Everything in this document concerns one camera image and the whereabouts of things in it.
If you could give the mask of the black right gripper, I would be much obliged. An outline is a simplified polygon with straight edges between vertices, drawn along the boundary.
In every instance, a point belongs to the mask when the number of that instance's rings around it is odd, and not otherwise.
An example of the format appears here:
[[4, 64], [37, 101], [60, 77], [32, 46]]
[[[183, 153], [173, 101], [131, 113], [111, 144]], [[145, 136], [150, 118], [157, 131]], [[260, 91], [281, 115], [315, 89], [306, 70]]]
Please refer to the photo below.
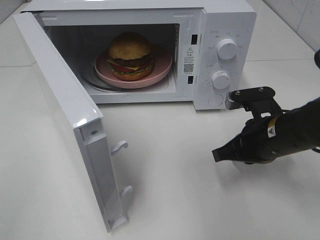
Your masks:
[[277, 119], [278, 117], [268, 118], [254, 131], [238, 134], [225, 145], [212, 150], [214, 161], [268, 164], [282, 157], [281, 151], [272, 146], [272, 140], [277, 136]]

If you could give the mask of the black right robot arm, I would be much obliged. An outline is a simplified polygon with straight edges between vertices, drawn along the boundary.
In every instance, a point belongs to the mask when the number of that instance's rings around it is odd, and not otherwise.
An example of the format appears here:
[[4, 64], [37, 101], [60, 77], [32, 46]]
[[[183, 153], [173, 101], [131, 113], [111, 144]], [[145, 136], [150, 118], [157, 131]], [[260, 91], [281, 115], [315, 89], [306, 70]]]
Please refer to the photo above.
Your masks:
[[320, 100], [261, 121], [251, 120], [235, 138], [212, 151], [215, 162], [267, 164], [320, 145]]

